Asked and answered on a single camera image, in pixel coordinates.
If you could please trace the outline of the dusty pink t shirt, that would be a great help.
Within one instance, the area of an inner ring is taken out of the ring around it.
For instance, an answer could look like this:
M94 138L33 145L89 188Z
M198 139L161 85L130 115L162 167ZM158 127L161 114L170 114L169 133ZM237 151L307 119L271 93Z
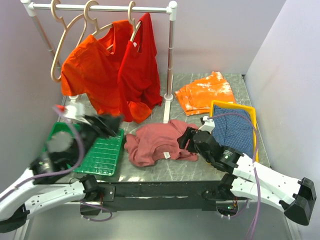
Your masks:
M161 159L197 161L197 154L181 149L178 144L178 138L188 127L198 129L193 123L172 119L169 123L149 123L135 134L128 133L124 149L129 161L137 167L153 166Z

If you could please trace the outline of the green plastic tray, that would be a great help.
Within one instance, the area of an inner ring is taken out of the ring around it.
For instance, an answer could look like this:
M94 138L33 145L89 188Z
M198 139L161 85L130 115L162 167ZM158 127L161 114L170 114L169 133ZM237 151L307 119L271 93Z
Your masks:
M84 145L84 124L73 124L74 128L80 134ZM64 122L56 122L49 134L48 141L59 132L66 132L74 137L69 126ZM116 172L119 157L123 153L124 130L120 128L116 137L96 138L94 144L89 148L85 146L85 150L89 149L82 163L73 170L75 173L93 174L99 176L113 176Z

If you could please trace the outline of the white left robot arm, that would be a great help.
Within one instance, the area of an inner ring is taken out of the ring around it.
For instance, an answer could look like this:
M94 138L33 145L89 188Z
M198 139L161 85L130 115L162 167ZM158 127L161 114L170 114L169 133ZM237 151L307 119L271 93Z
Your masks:
M23 174L0 194L0 231L12 232L35 215L73 201L94 201L101 188L93 175L87 174L56 190L53 184L78 167L97 139L116 137L121 116L86 115L79 127L53 134L44 151Z

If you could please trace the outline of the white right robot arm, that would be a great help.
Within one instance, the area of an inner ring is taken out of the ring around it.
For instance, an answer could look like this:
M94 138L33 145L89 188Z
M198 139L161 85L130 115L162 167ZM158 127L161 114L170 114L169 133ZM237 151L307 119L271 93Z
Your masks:
M274 171L246 154L219 145L208 131L188 127L177 139L180 149L202 156L225 175L208 194L217 200L247 198L272 206L291 221L307 226L317 200L314 182L297 179Z

